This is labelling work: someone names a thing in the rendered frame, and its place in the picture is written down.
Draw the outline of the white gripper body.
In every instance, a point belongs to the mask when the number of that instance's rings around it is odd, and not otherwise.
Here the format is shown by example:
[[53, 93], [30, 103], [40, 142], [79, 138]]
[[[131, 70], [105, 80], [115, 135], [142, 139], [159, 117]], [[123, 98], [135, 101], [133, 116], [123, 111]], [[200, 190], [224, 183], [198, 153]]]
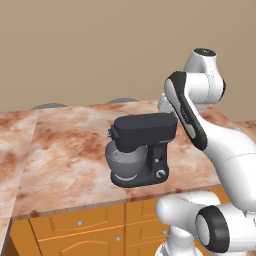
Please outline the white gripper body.
[[157, 108], [162, 113], [174, 113], [175, 110], [164, 93], [161, 94]]

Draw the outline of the dark grey stand mixer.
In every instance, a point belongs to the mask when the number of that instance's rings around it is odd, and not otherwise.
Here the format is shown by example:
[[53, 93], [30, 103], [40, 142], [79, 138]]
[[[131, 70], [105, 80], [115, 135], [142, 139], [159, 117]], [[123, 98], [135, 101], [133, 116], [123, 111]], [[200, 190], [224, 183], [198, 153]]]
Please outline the dark grey stand mixer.
[[105, 157], [113, 184], [134, 188], [165, 182], [169, 176], [167, 146], [176, 136], [170, 113], [122, 116], [107, 130]]

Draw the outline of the grey round stool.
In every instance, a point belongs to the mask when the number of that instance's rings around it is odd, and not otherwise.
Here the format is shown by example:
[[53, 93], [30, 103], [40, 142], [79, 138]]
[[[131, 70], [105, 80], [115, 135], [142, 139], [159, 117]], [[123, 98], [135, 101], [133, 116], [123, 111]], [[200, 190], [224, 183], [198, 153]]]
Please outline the grey round stool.
[[60, 103], [46, 103], [46, 104], [41, 104], [36, 107], [33, 107], [31, 110], [48, 109], [48, 108], [63, 108], [63, 107], [68, 107], [68, 106], [65, 104], [60, 104]]
[[116, 103], [127, 103], [127, 102], [136, 102], [138, 101], [137, 99], [134, 98], [116, 98], [116, 99], [112, 99], [109, 102], [107, 102], [107, 104], [116, 104]]

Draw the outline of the orange cupboard front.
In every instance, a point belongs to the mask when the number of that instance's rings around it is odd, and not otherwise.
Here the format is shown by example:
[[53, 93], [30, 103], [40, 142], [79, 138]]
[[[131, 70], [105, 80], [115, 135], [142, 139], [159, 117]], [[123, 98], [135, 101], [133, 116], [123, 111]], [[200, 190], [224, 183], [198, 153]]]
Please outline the orange cupboard front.
[[218, 196], [222, 204], [230, 202], [229, 197], [227, 196], [227, 194], [225, 193], [222, 187], [214, 188], [213, 192]]

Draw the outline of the narrow orange drawer front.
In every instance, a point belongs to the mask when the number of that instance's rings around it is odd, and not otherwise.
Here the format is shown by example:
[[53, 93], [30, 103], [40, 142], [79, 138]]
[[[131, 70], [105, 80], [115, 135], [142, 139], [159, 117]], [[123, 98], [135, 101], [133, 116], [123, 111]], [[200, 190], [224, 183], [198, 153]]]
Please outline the narrow orange drawer front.
[[163, 242], [164, 242], [164, 239], [161, 239], [161, 240], [126, 246], [125, 256], [155, 256], [155, 253], [158, 247]]
[[156, 219], [155, 205], [157, 198], [126, 204], [126, 223], [135, 224]]
[[164, 239], [168, 235], [169, 226], [162, 224], [159, 220], [151, 220], [126, 225], [126, 245], [136, 245], [150, 241]]

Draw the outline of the wide orange drawer front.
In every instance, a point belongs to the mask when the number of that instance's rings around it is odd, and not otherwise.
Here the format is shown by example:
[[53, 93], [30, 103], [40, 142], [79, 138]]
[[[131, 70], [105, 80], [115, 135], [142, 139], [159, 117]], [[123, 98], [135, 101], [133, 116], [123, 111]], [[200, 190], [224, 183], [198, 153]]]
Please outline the wide orange drawer front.
[[[82, 226], [77, 225], [79, 220], [83, 222]], [[124, 224], [125, 205], [116, 204], [31, 218], [30, 222], [38, 240], [101, 230]]]

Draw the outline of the orange cupboard door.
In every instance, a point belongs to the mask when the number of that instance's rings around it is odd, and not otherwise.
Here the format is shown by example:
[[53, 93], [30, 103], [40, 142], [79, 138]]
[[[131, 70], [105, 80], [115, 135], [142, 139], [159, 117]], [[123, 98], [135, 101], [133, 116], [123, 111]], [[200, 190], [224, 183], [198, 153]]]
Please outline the orange cupboard door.
[[39, 246], [43, 256], [124, 256], [124, 226], [41, 240]]

